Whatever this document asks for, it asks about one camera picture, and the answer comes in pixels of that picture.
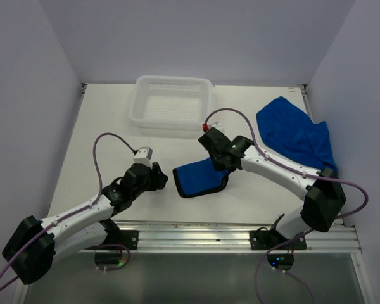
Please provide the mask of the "blue towel with black trim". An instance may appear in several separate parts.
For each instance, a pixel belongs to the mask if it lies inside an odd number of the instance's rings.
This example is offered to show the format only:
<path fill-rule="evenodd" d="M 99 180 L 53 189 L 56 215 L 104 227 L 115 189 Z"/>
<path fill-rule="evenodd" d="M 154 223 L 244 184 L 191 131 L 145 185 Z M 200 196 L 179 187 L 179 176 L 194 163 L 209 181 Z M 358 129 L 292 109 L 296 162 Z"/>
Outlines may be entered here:
<path fill-rule="evenodd" d="M 175 186 L 182 198 L 194 198 L 224 190 L 229 180 L 227 169 L 215 170 L 210 158 L 172 170 Z"/>

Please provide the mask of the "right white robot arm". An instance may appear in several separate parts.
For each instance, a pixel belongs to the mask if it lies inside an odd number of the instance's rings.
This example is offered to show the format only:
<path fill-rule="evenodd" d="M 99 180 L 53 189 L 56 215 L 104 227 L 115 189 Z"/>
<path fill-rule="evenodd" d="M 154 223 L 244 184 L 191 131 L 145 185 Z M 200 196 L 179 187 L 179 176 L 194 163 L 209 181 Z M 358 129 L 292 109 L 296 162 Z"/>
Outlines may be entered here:
<path fill-rule="evenodd" d="M 346 202 L 338 175 L 330 168 L 317 171 L 273 158 L 244 136 L 230 140 L 212 127 L 199 139 L 216 170 L 244 170 L 262 176 L 293 193 L 302 205 L 281 215 L 270 228 L 275 248 L 285 248 L 292 238 L 310 229 L 328 232 Z"/>

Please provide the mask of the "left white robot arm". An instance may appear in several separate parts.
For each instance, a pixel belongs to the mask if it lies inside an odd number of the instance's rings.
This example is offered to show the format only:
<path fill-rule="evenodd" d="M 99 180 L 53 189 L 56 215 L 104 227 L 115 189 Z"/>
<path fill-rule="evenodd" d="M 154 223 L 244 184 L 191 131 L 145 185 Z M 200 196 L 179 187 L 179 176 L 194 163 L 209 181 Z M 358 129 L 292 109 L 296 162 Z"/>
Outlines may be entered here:
<path fill-rule="evenodd" d="M 117 245 L 119 233 L 112 216 L 130 208 L 142 193 L 165 188 L 168 177 L 159 164 L 133 164 L 98 196 L 71 210 L 44 218 L 23 219 L 2 256 L 18 278 L 29 285 L 42 278 L 57 261 L 80 250 Z"/>

